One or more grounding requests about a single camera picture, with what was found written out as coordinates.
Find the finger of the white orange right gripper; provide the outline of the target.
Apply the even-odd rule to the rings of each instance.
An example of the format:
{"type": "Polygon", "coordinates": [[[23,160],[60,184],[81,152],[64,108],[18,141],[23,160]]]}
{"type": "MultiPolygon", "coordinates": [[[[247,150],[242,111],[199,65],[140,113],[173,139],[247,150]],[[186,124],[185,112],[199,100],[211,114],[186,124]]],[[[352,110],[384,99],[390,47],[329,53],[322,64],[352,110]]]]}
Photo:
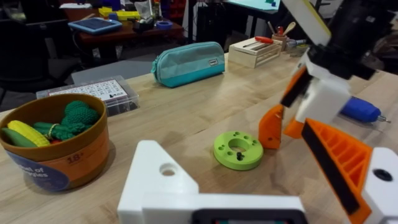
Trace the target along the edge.
{"type": "Polygon", "coordinates": [[[304,123],[297,121],[295,118],[292,118],[289,121],[288,125],[285,127],[283,133],[291,138],[300,139],[302,137],[303,127],[304,123]]]}

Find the bare white left gripper left finger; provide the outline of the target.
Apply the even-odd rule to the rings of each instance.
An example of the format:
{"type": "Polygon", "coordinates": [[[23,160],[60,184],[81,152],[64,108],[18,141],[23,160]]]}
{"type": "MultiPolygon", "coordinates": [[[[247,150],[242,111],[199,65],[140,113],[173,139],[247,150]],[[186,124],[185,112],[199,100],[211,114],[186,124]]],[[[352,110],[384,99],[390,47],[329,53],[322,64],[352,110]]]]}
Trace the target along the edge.
{"type": "Polygon", "coordinates": [[[153,140],[139,141],[118,204],[120,223],[190,223],[198,184],[153,140]]]}

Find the white orange left gripper right finger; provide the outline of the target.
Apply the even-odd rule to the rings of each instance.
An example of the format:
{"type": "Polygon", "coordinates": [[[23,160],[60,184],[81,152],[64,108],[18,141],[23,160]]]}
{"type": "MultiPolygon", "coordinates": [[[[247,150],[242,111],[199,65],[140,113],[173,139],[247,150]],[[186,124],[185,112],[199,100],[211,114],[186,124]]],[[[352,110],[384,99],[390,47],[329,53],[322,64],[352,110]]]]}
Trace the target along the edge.
{"type": "Polygon", "coordinates": [[[348,223],[397,223],[397,154],[307,119],[302,137],[346,213],[348,223]]]}

